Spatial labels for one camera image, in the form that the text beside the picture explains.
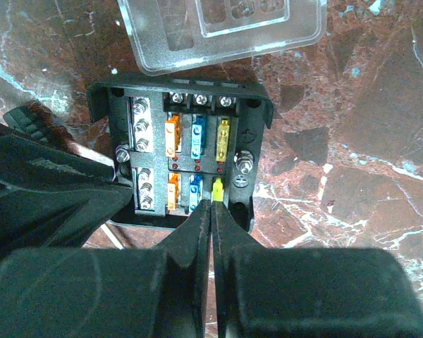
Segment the brown marble countertop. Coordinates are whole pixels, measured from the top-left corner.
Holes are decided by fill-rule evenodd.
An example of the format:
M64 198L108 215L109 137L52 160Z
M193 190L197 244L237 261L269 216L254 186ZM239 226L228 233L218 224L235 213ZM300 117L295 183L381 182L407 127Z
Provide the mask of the brown marble countertop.
M423 304L423 0L328 0L314 46L175 76L258 81L276 105L255 190L252 236L267 247L376 246L403 265ZM0 0L0 122L43 105L55 133L111 155L85 92L138 72L115 0ZM169 232L114 229L127 247ZM86 247L112 247L98 229ZM207 336L217 337L214 273Z

